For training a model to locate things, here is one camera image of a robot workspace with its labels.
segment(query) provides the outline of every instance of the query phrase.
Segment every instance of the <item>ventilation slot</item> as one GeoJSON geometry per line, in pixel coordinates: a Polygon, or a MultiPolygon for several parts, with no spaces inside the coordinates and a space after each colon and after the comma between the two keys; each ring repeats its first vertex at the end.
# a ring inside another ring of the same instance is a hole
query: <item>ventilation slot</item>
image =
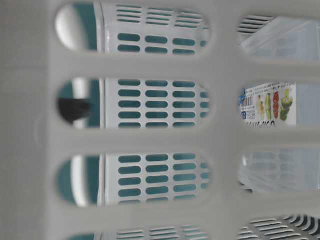
{"type": "Polygon", "coordinates": [[[200,166],[201,166],[202,169],[207,169],[207,168],[208,168],[208,164],[206,164],[206,163],[204,163],[204,162],[201,163],[200,166]]]}
{"type": "Polygon", "coordinates": [[[194,98],[196,94],[193,91],[175,91],[173,96],[175,98],[194,98]]]}
{"type": "Polygon", "coordinates": [[[121,185],[121,186],[139,185],[140,183],[141,183],[141,179],[138,177],[121,178],[119,180],[119,185],[121,185]]]}
{"type": "Polygon", "coordinates": [[[197,178],[197,175],[195,174],[178,174],[178,175],[174,175],[173,179],[177,182],[181,182],[181,181],[192,181],[195,180],[197,178]]]}
{"type": "Polygon", "coordinates": [[[119,79],[118,83],[121,86],[139,86],[141,81],[138,79],[119,79]]]}
{"type": "Polygon", "coordinates": [[[194,170],[196,169],[196,165],[194,163],[183,163],[183,164],[175,164],[173,169],[176,171],[186,171],[186,170],[194,170]]]}
{"type": "Polygon", "coordinates": [[[271,16],[250,15],[239,24],[238,33],[245,38],[248,38],[270,23],[273,19],[274,17],[271,16]]]}
{"type": "Polygon", "coordinates": [[[145,48],[147,54],[167,54],[168,49],[164,47],[148,46],[145,48]]]}
{"type": "Polygon", "coordinates": [[[168,176],[148,176],[145,180],[148,184],[167,183],[169,181],[168,176]]]}
{"type": "Polygon", "coordinates": [[[145,106],[151,109],[165,109],[168,107],[168,103],[166,101],[147,101],[145,106]]]}
{"type": "Polygon", "coordinates": [[[192,39],[175,38],[173,39],[173,44],[179,46],[194,46],[196,45],[196,41],[192,39]]]}
{"type": "Polygon", "coordinates": [[[148,195],[167,194],[168,192],[169,192],[169,188],[166,186],[148,187],[146,189],[146,194],[148,195]]]}
{"type": "Polygon", "coordinates": [[[141,167],[139,166],[127,166],[119,168],[120,174],[139,174],[141,173],[141,167]]]}
{"type": "Polygon", "coordinates": [[[134,24],[141,22],[142,8],[140,6],[116,5],[116,7],[118,22],[134,24]]]}
{"type": "Polygon", "coordinates": [[[168,96],[167,91],[148,90],[145,95],[149,98],[166,98],[168,96]]]}
{"type": "Polygon", "coordinates": [[[119,52],[139,53],[141,49],[136,45],[119,45],[118,50],[119,52]]]}
{"type": "Polygon", "coordinates": [[[176,18],[175,27],[186,29],[197,29],[203,20],[201,15],[191,11],[181,11],[176,18]]]}
{"type": "Polygon", "coordinates": [[[175,101],[173,107],[177,109],[193,109],[196,104],[193,101],[175,101]]]}
{"type": "Polygon", "coordinates": [[[145,41],[151,44],[166,44],[168,42],[168,38],[164,36],[146,36],[145,41]]]}
{"type": "Polygon", "coordinates": [[[146,24],[168,26],[172,18],[173,10],[166,10],[168,8],[148,8],[146,24]]]}
{"type": "Polygon", "coordinates": [[[175,128],[189,128],[194,127],[196,124],[194,122],[175,122],[173,127],[175,128]]]}
{"type": "Polygon", "coordinates": [[[148,87],[166,87],[168,86],[168,82],[161,80],[147,80],[145,81],[145,85],[148,87]]]}
{"type": "Polygon", "coordinates": [[[141,161],[141,157],[139,155],[130,155],[130,156],[120,156],[119,162],[122,164],[131,164],[131,163],[139,163],[141,161]]]}
{"type": "Polygon", "coordinates": [[[120,41],[139,42],[140,36],[137,34],[120,33],[118,34],[118,39],[120,41]]]}
{"type": "Polygon", "coordinates": [[[167,172],[168,169],[169,167],[167,165],[152,165],[146,167],[148,173],[167,172]]]}
{"type": "Polygon", "coordinates": [[[188,240],[209,240],[208,233],[198,227],[190,227],[189,229],[185,229],[183,232],[185,238],[188,240]]]}
{"type": "Polygon", "coordinates": [[[143,239],[145,237],[143,230],[123,230],[116,233],[117,240],[136,240],[143,239]]]}
{"type": "Polygon", "coordinates": [[[177,153],[173,155],[174,160],[194,160],[196,155],[194,153],[177,153]]]}
{"type": "Polygon", "coordinates": [[[151,240],[173,240],[180,239],[175,227],[153,228],[149,231],[151,240]]]}
{"type": "Polygon", "coordinates": [[[173,190],[175,192],[190,192],[195,191],[197,186],[195,184],[188,184],[188,185],[177,185],[174,186],[173,190]]]}
{"type": "Polygon", "coordinates": [[[141,92],[139,90],[120,90],[120,97],[139,97],[141,92]]]}
{"type": "Polygon", "coordinates": [[[166,122],[148,122],[145,126],[147,128],[167,128],[169,125],[166,122]]]}
{"type": "Polygon", "coordinates": [[[125,197],[136,197],[141,195],[140,189],[124,189],[119,191],[119,197],[125,198],[125,197]]]}
{"type": "Polygon", "coordinates": [[[207,110],[209,108],[208,93],[205,92],[205,91],[202,91],[200,93],[200,97],[203,99],[202,100],[203,102],[200,103],[200,107],[203,109],[203,111],[200,113],[200,117],[201,118],[206,118],[208,116],[207,110]]]}
{"type": "Polygon", "coordinates": [[[173,117],[175,119],[194,119],[196,114],[194,112],[175,112],[173,117]]]}
{"type": "Polygon", "coordinates": [[[202,174],[201,174],[201,178],[202,178],[202,179],[209,179],[209,178],[210,178],[210,173],[207,173],[207,172],[202,173],[202,174]]]}
{"type": "Polygon", "coordinates": [[[141,113],[138,111],[122,111],[119,113],[119,118],[121,119],[139,119],[141,113]]]}
{"type": "Polygon", "coordinates": [[[319,219],[307,215],[289,217],[261,218],[250,221],[238,234],[239,240],[311,240],[314,233],[319,234],[319,219]]]}
{"type": "Polygon", "coordinates": [[[208,183],[202,183],[201,184],[201,189],[205,190],[208,188],[208,183]]]}
{"type": "Polygon", "coordinates": [[[167,161],[169,156],[167,154],[157,154],[157,155],[147,155],[146,160],[148,162],[159,162],[159,161],[167,161]]]}
{"type": "Polygon", "coordinates": [[[169,198],[167,197],[156,197],[156,198],[149,198],[146,200],[147,203],[154,203],[154,202],[168,202],[169,198]]]}
{"type": "Polygon", "coordinates": [[[140,108],[141,103],[139,101],[120,101],[120,108],[140,108]]]}
{"type": "Polygon", "coordinates": [[[168,117],[167,112],[150,111],[145,114],[147,119],[166,119],[168,117]]]}
{"type": "Polygon", "coordinates": [[[204,48],[205,46],[207,46],[207,43],[207,41],[201,41],[200,46],[204,48]]]}
{"type": "Polygon", "coordinates": [[[119,128],[141,128],[139,122],[121,122],[118,125],[119,128]]]}
{"type": "Polygon", "coordinates": [[[196,52],[194,50],[188,50],[188,49],[174,49],[172,53],[176,55],[192,55],[192,54],[195,54],[196,52]]]}
{"type": "Polygon", "coordinates": [[[194,88],[196,84],[192,81],[174,81],[173,86],[176,88],[194,88]]]}

